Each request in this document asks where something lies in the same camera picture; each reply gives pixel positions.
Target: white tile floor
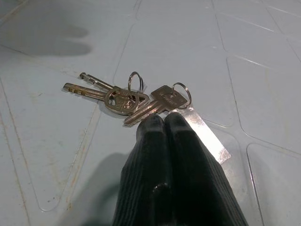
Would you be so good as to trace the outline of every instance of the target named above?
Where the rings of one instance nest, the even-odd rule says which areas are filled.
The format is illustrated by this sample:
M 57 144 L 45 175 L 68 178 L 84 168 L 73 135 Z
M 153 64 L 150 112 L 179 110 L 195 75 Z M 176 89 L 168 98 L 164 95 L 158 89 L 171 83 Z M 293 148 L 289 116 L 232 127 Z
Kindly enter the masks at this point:
M 22 4 L 0 0 L 1 225 L 110 225 L 136 126 L 62 86 L 132 71 L 189 87 L 251 226 L 300 224 L 300 0 Z

